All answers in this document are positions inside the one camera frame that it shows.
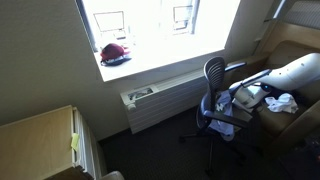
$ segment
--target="windowsill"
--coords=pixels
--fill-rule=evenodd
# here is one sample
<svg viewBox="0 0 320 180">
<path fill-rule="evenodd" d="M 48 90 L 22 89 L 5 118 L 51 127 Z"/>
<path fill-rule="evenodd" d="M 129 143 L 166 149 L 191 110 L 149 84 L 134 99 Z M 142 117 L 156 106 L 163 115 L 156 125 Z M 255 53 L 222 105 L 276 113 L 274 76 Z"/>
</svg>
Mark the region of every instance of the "windowsill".
<svg viewBox="0 0 320 180">
<path fill-rule="evenodd" d="M 100 52 L 94 55 L 102 79 L 107 82 L 224 49 L 224 44 L 203 43 L 208 40 L 195 41 L 194 38 L 172 39 L 157 45 L 153 43 L 152 46 L 136 46 L 131 49 L 132 59 L 118 66 L 101 66 Z"/>
</svg>

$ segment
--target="white wall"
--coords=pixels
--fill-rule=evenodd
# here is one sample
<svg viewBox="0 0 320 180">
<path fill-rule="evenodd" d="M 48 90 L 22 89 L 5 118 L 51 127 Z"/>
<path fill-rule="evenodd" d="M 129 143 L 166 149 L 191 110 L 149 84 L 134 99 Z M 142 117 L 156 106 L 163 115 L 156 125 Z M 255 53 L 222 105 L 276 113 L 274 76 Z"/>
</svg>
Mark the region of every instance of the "white wall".
<svg viewBox="0 0 320 180">
<path fill-rule="evenodd" d="M 228 60 L 252 53 L 271 4 L 241 1 Z M 103 83 L 73 0 L 0 1 L 0 22 L 0 125 L 71 104 L 100 140 L 129 127 L 119 91 L 201 68 L 210 57 Z"/>
</svg>

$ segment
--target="office chair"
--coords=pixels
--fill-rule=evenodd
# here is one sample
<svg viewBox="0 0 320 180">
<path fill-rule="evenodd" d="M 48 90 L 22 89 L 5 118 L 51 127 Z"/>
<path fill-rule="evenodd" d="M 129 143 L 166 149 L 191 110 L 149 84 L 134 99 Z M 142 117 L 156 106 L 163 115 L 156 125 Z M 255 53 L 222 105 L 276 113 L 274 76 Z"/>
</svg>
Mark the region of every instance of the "office chair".
<svg viewBox="0 0 320 180">
<path fill-rule="evenodd" d="M 222 113 L 216 112 L 216 101 L 219 98 L 219 88 L 223 84 L 224 73 L 244 66 L 245 64 L 246 63 L 239 63 L 225 68 L 225 62 L 222 57 L 214 57 L 206 62 L 206 64 L 204 65 L 204 75 L 208 82 L 208 91 L 203 96 L 196 114 L 196 121 L 199 130 L 194 134 L 180 136 L 180 142 L 185 142 L 186 138 L 191 137 L 207 137 L 220 135 L 217 131 L 214 131 L 209 127 L 212 119 L 226 122 L 240 128 L 248 127 L 248 122 L 244 120 L 226 116 Z M 214 139 L 211 138 L 209 167 L 206 170 L 208 175 L 212 174 L 213 141 Z M 245 156 L 234 147 L 231 147 L 231 150 L 233 150 L 240 156 L 240 160 L 245 159 Z"/>
</svg>

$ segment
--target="red hat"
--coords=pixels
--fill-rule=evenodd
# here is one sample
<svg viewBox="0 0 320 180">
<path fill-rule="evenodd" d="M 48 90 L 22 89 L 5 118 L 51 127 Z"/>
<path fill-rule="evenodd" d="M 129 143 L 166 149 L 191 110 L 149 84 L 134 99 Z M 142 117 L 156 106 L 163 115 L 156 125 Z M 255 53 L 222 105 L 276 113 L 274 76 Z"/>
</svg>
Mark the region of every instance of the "red hat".
<svg viewBox="0 0 320 180">
<path fill-rule="evenodd" d="M 130 53 L 129 51 L 125 51 L 122 46 L 119 46 L 115 43 L 108 44 L 105 48 L 103 48 L 100 56 L 102 60 L 116 59 L 120 56 L 126 55 Z"/>
</svg>

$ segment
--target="cabinet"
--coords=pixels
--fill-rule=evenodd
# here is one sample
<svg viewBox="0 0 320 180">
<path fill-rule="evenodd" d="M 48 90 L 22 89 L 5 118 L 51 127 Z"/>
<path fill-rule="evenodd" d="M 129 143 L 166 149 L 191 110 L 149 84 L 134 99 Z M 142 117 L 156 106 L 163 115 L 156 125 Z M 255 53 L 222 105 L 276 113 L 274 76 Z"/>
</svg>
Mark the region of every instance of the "cabinet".
<svg viewBox="0 0 320 180">
<path fill-rule="evenodd" d="M 1 126 L 0 144 L 1 179 L 100 179 L 104 172 L 98 143 L 72 106 Z"/>
</svg>

